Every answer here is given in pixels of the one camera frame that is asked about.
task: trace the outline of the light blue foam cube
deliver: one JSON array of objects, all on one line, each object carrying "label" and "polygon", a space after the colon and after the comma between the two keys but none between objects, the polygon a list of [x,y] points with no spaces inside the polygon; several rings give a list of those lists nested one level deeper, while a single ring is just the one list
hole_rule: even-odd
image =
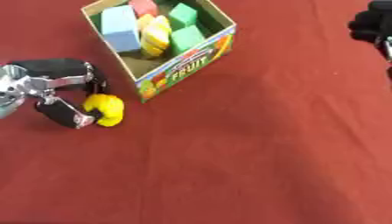
[{"label": "light blue foam cube", "polygon": [[137,17],[130,5],[107,8],[101,16],[102,35],[118,52],[141,49]]}]

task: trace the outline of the red tablecloth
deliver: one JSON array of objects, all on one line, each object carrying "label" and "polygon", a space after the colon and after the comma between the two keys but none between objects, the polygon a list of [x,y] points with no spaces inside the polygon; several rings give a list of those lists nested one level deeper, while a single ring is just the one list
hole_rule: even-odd
[{"label": "red tablecloth", "polygon": [[215,2],[234,51],[142,105],[88,0],[2,1],[1,62],[90,60],[127,106],[113,129],[62,128],[32,101],[1,120],[2,223],[392,223],[387,65],[347,30],[368,1]]}]

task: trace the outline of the yellow foam toy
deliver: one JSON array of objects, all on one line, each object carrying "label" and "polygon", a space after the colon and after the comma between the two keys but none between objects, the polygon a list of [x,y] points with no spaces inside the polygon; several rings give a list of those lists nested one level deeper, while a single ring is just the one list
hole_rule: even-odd
[{"label": "yellow foam toy", "polygon": [[144,28],[147,27],[153,20],[154,17],[151,14],[145,14],[137,20],[137,28],[140,32],[143,32]]},{"label": "yellow foam toy", "polygon": [[152,57],[158,57],[169,47],[172,33],[169,20],[165,16],[154,18],[142,32],[142,51]]},{"label": "yellow foam toy", "polygon": [[111,94],[92,94],[83,103],[83,108],[87,112],[98,109],[103,118],[97,123],[104,127],[116,126],[123,120],[124,103]]},{"label": "yellow foam toy", "polygon": [[154,45],[150,44],[145,38],[142,38],[142,53],[147,57],[158,57],[161,55],[164,50],[155,47]]}]

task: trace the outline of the cardboard box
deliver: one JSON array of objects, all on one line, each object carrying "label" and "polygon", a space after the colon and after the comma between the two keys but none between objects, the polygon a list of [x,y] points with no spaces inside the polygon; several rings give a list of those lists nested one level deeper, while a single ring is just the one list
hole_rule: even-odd
[{"label": "cardboard box", "polygon": [[130,77],[141,102],[147,102],[229,53],[236,32],[236,23],[210,0],[156,2],[158,2],[159,14],[166,16],[178,3],[188,4],[197,10],[199,13],[197,26],[206,36],[206,41],[177,57],[172,56],[171,49],[166,50],[165,55],[158,59],[146,59],[139,52],[117,53],[100,33],[101,13],[108,7],[127,4],[128,0],[100,0],[81,9],[86,20],[118,61],[119,66]]}]

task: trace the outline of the green cube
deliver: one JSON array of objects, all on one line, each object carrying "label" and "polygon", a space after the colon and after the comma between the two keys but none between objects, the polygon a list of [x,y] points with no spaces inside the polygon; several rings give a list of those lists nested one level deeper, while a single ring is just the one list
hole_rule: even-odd
[{"label": "green cube", "polygon": [[169,13],[171,27],[174,31],[195,25],[198,12],[184,3],[179,3]]},{"label": "green cube", "polygon": [[171,34],[171,47],[175,56],[188,51],[197,44],[205,41],[203,33],[196,25],[191,25],[184,29],[174,31]]}]

